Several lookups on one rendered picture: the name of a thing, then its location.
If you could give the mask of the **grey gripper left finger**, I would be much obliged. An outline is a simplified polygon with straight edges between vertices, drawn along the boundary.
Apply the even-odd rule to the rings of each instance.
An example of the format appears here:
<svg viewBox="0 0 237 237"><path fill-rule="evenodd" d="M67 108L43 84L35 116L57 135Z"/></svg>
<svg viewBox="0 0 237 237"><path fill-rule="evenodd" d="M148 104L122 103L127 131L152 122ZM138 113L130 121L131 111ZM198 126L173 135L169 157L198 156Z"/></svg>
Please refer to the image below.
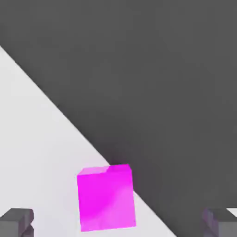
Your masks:
<svg viewBox="0 0 237 237"><path fill-rule="evenodd" d="M0 237L34 237L34 211L11 208L0 217Z"/></svg>

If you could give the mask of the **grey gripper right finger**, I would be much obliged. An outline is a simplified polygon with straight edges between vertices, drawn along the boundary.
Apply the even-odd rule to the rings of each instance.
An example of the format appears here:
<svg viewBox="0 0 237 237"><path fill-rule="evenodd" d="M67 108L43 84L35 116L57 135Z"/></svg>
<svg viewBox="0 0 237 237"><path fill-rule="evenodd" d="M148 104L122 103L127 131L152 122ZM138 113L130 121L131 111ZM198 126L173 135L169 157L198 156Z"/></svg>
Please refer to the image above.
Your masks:
<svg viewBox="0 0 237 237"><path fill-rule="evenodd" d="M225 208L207 208L202 213L203 237L237 237L237 217Z"/></svg>

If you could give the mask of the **small magenta cube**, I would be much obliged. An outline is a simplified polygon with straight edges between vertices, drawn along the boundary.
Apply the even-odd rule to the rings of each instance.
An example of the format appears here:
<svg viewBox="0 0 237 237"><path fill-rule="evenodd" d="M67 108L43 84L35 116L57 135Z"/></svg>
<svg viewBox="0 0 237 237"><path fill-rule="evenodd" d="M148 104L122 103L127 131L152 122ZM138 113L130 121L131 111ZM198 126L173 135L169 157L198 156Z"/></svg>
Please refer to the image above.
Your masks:
<svg viewBox="0 0 237 237"><path fill-rule="evenodd" d="M82 232L136 226L129 164L83 168L77 188Z"/></svg>

